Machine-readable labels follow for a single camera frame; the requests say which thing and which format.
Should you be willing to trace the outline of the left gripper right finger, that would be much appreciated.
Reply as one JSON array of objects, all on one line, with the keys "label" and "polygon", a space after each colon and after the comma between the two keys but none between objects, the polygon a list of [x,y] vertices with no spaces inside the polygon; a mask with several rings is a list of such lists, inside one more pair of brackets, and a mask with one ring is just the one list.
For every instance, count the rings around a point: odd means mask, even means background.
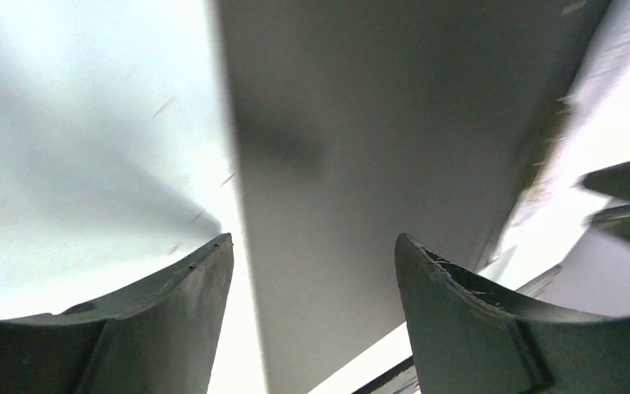
[{"label": "left gripper right finger", "polygon": [[425,393],[630,393],[630,316],[535,300],[395,242],[399,293]]}]

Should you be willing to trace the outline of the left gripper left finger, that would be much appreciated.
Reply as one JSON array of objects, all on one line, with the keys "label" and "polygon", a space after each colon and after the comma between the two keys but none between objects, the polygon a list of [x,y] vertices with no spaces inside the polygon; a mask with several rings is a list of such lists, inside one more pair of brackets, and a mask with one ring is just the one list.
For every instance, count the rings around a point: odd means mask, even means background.
[{"label": "left gripper left finger", "polygon": [[225,233],[62,314],[0,320],[0,393],[205,393],[233,267]]}]

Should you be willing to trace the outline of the white table form sheet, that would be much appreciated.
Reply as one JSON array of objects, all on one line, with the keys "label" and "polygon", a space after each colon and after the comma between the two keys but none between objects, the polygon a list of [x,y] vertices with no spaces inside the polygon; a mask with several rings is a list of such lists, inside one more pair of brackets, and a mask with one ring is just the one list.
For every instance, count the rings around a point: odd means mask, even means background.
[{"label": "white table form sheet", "polygon": [[547,159],[481,270],[512,290],[556,270],[609,202],[581,179],[630,160],[630,1],[611,3],[562,104]]}]

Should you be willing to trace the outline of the red and black folder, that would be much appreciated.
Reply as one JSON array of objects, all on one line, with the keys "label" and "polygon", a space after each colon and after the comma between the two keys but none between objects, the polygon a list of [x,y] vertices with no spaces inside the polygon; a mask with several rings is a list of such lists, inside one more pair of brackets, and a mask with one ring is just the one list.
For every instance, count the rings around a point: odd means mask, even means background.
[{"label": "red and black folder", "polygon": [[404,321],[395,240],[487,261],[606,1],[220,1],[267,388]]}]

